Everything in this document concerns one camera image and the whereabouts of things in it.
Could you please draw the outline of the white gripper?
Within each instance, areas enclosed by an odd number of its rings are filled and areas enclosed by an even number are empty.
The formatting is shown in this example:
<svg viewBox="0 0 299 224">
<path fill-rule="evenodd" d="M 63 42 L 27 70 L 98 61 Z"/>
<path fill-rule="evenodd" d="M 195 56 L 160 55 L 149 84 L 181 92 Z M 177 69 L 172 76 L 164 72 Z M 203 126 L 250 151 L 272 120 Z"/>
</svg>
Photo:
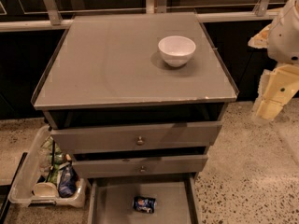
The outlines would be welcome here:
<svg viewBox="0 0 299 224">
<path fill-rule="evenodd" d="M 266 25 L 253 36 L 248 45 L 255 49 L 268 48 L 268 33 L 271 25 Z M 282 111 L 284 104 L 299 91 L 299 66 L 279 63 L 269 73 L 265 90 L 259 94 L 252 108 L 252 119 L 259 123 L 273 121 Z"/>
</svg>

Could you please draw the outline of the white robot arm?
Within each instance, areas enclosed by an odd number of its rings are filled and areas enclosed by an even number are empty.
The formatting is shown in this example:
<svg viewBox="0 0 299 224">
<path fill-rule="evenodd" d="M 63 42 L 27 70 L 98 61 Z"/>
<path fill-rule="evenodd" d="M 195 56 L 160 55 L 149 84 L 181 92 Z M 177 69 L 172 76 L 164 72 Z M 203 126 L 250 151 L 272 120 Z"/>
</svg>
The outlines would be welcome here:
<svg viewBox="0 0 299 224">
<path fill-rule="evenodd" d="M 267 49 L 268 57 L 277 62 L 272 71 L 263 71 L 253 105 L 256 119 L 274 120 L 299 91 L 299 0 L 289 0 L 248 45 Z"/>
</svg>

